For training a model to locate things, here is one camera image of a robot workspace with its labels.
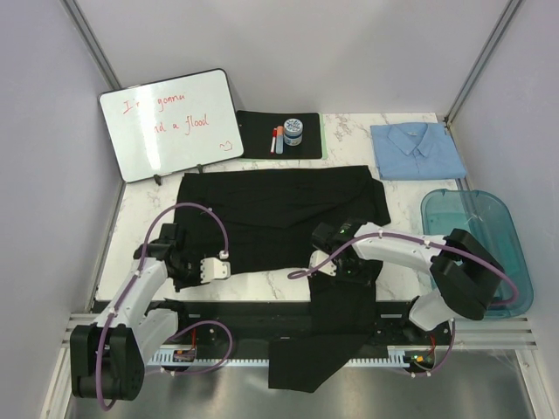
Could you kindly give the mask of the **folded blue shirt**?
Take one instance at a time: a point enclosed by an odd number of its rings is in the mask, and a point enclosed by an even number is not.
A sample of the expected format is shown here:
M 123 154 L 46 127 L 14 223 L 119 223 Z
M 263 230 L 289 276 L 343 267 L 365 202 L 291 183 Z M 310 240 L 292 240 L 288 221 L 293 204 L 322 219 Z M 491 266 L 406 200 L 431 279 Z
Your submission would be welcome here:
M 406 122 L 370 128 L 376 166 L 387 181 L 461 179 L 466 168 L 443 125 Z

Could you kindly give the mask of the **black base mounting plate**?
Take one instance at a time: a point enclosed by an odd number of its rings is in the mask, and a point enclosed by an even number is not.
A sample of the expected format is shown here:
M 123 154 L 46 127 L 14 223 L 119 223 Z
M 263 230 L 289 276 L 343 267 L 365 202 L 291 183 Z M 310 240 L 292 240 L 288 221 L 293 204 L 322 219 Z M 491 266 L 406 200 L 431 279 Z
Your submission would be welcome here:
M 376 314 L 351 320 L 320 315 L 309 302 L 154 301 L 149 311 L 170 309 L 183 336 L 174 344 L 195 344 L 201 358 L 229 354 L 232 359 L 288 359 L 326 355 L 380 358 L 391 347 L 410 351 L 442 348 L 451 341 L 448 323 L 423 332 L 404 320 L 407 305 L 381 302 Z

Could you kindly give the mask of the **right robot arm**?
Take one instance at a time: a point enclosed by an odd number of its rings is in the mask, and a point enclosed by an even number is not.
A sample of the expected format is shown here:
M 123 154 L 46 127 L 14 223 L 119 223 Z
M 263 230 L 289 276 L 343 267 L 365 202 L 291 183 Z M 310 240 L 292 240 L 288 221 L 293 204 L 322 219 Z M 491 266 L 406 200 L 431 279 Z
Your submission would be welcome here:
M 402 337 L 422 342 L 442 323 L 457 317 L 484 319 L 500 284 L 518 290 L 496 259 L 467 231 L 447 236 L 418 236 L 349 220 L 335 228 L 320 224 L 312 233 L 314 253 L 306 275 L 320 272 L 354 284 L 373 281 L 374 263 L 396 264 L 428 274 L 433 291 L 415 298 L 400 321 Z

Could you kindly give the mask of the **black mat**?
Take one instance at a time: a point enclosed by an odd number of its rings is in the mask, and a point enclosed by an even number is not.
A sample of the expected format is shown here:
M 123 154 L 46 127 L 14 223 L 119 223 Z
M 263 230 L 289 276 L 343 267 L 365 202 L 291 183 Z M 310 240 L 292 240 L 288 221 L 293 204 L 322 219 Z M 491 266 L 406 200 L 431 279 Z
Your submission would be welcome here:
M 318 113 L 236 112 L 244 146 L 251 160 L 320 160 L 324 157 Z

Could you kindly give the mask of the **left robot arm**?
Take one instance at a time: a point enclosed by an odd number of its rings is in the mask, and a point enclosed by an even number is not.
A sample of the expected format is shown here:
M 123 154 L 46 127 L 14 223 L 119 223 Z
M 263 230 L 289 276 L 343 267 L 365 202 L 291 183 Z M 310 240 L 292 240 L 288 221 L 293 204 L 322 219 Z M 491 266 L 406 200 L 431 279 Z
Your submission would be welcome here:
M 70 335 L 72 394 L 79 398 L 133 401 L 143 384 L 145 367 L 166 339 L 185 342 L 191 322 L 177 309 L 149 305 L 167 279 L 179 289 L 199 283 L 200 264 L 186 258 L 187 232 L 175 223 L 141 245 L 127 279 L 89 325 Z

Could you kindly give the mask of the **teal transparent plastic bin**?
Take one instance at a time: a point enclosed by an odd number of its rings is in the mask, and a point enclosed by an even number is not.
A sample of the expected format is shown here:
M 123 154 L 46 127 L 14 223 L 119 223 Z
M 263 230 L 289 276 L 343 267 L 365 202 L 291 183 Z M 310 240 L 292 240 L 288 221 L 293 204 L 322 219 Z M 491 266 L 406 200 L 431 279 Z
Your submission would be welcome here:
M 508 306 L 489 309 L 488 318 L 526 313 L 533 303 L 534 290 L 513 218 L 501 199 L 481 190 L 435 189 L 423 198 L 421 216 L 426 235 L 448 235 L 455 228 L 471 233 L 518 288 L 518 299 Z

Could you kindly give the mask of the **blue lidded jar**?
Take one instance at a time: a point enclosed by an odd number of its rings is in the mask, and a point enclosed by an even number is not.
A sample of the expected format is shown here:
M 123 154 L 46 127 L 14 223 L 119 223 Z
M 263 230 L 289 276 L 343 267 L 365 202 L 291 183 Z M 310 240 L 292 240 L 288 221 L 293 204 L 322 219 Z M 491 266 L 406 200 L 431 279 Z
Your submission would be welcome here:
M 303 123 L 296 118 L 290 118 L 283 124 L 284 142 L 290 147 L 297 147 L 302 142 Z

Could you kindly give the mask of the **red marker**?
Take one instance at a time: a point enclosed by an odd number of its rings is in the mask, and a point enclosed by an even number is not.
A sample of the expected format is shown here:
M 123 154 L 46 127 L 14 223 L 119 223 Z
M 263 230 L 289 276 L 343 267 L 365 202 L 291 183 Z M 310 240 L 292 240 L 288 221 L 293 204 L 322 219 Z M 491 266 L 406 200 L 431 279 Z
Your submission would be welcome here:
M 272 141 L 271 141 L 271 146 L 270 146 L 270 154 L 273 155 L 275 154 L 275 149 L 276 149 L 276 142 L 277 142 L 277 127 L 275 127 L 273 129 L 273 136 L 272 136 Z

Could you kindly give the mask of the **aluminium rail frame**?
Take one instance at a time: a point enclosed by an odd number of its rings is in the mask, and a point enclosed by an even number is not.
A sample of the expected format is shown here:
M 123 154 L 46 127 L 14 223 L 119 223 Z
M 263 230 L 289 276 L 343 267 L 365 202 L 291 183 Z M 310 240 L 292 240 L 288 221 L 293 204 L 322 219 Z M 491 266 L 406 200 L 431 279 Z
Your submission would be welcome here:
M 194 305 L 189 314 L 178 316 L 178 329 L 202 320 L 219 321 L 226 325 L 236 342 L 270 342 L 298 339 L 312 334 L 311 315 L 305 305 Z M 535 346 L 531 327 L 524 318 L 473 321 L 456 319 L 454 344 L 465 349 L 523 349 Z M 442 348 L 451 341 L 450 324 L 437 326 L 432 332 L 404 333 L 403 318 L 394 313 L 382 313 L 367 332 L 366 344 L 374 347 L 425 348 L 435 340 Z

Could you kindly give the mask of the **white dry erase board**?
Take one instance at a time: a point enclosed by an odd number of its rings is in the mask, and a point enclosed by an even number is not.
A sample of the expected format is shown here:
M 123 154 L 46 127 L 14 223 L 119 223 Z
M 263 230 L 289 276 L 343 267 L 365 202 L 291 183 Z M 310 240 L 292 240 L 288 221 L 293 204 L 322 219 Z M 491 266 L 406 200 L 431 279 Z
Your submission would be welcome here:
M 126 183 L 244 154 L 223 69 L 103 93 L 99 103 Z

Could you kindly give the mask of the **black long sleeve shirt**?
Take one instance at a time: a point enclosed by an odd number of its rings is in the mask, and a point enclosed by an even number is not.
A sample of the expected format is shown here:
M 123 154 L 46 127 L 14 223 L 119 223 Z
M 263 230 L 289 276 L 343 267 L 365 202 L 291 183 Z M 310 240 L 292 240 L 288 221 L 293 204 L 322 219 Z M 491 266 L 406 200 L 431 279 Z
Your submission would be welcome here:
M 176 201 L 186 254 L 227 249 L 235 274 L 306 267 L 321 223 L 390 223 L 384 186 L 365 166 L 187 174 Z M 382 268 L 372 262 L 358 282 L 309 279 L 310 333 L 272 342 L 270 388 L 312 393 L 357 355 L 373 332 Z

